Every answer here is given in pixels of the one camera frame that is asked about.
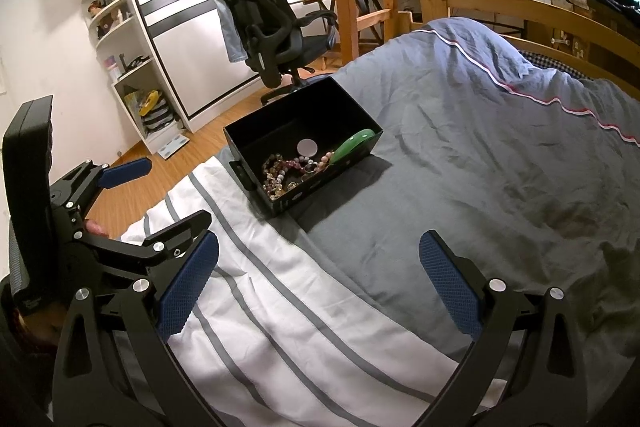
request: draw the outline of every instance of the black box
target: black box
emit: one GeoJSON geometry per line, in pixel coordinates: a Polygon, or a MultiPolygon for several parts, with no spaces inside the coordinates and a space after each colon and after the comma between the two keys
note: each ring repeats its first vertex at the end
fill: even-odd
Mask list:
{"type": "Polygon", "coordinates": [[[375,120],[330,76],[274,100],[227,125],[224,131],[236,159],[230,163],[232,169],[244,188],[252,190],[274,216],[364,158],[382,135],[382,128],[375,120]],[[310,138],[318,145],[314,158],[319,161],[326,152],[335,151],[363,129],[371,129],[375,136],[311,179],[270,200],[262,188],[262,164],[271,154],[279,153],[285,160],[292,160],[298,156],[298,142],[310,138]]]}

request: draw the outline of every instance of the wooden bunk bed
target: wooden bunk bed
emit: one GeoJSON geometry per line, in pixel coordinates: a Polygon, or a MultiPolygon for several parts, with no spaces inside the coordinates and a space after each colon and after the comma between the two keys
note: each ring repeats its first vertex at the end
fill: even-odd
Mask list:
{"type": "MultiPolygon", "coordinates": [[[[414,23],[410,12],[398,11],[398,0],[383,0],[383,9],[357,17],[353,0],[336,0],[340,24],[342,63],[358,57],[358,33],[384,22],[384,39],[397,37],[422,26],[414,23]]],[[[420,0],[424,23],[449,17],[452,9],[472,9],[518,17],[564,30],[585,41],[597,44],[640,68],[640,46],[615,31],[580,14],[535,0],[420,0]]],[[[607,78],[632,97],[640,100],[640,89],[586,60],[560,50],[524,39],[504,36],[515,48],[553,58],[593,78],[607,78]]]]}

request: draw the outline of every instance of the office chair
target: office chair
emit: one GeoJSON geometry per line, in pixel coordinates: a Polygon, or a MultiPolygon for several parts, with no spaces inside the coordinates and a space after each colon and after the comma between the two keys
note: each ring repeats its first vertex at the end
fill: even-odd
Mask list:
{"type": "Polygon", "coordinates": [[[298,69],[314,73],[306,65],[334,46],[337,17],[332,11],[318,10],[298,19],[287,0],[227,0],[226,4],[249,56],[245,63],[273,89],[260,97],[262,105],[305,86],[298,69]],[[301,28],[319,18],[328,23],[327,34],[303,36],[301,28]],[[287,73],[293,83],[278,87],[287,73]]]}

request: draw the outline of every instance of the finger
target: finger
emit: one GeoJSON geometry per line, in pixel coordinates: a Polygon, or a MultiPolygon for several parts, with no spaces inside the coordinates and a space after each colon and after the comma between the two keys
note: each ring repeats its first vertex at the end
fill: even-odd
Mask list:
{"type": "Polygon", "coordinates": [[[109,232],[102,225],[96,223],[93,219],[87,219],[84,225],[89,233],[95,233],[95,235],[103,235],[109,237],[109,232]]]}

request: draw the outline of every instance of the wooden floor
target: wooden floor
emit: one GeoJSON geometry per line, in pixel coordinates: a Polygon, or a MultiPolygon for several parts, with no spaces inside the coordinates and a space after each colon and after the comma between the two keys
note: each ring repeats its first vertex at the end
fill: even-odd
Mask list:
{"type": "MultiPolygon", "coordinates": [[[[334,62],[330,62],[324,71],[320,71],[319,64],[311,64],[311,67],[316,68],[316,74],[333,73],[336,71],[335,66],[334,62]]],[[[302,70],[300,73],[303,78],[311,76],[302,70]]],[[[151,172],[139,180],[103,190],[87,218],[94,219],[104,226],[111,237],[121,235],[131,223],[141,219],[149,208],[161,201],[164,195],[197,165],[226,146],[222,128],[260,108],[260,97],[268,91],[269,89],[263,87],[214,118],[197,133],[186,132],[185,135],[191,141],[168,160],[163,160],[157,154],[150,156],[142,142],[136,144],[124,153],[118,163],[149,156],[153,163],[151,172]]]]}

